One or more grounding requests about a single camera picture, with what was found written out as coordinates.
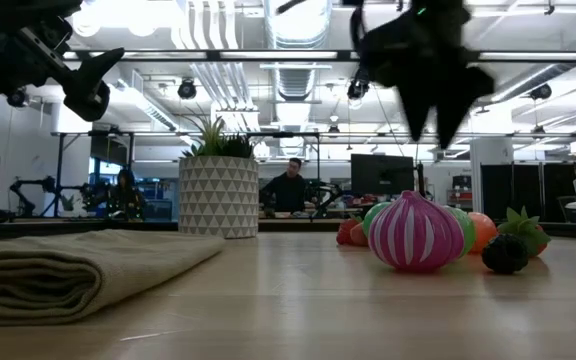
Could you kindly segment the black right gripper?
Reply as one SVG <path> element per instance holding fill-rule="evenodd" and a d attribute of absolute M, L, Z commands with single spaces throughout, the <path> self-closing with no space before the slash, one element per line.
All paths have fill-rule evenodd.
<path fill-rule="evenodd" d="M 350 17 L 350 36 L 359 56 L 360 76 L 385 87 L 397 84 L 419 66 L 435 71 L 457 67 L 442 79 L 437 101 L 437 133 L 447 149 L 473 103 L 495 90 L 495 79 L 483 69 L 465 65 L 462 27 L 471 13 L 462 0 L 412 0 L 398 17 L 368 30 L 364 3 Z M 418 142 L 436 100 L 431 80 L 404 79 L 398 85 L 410 137 Z"/>

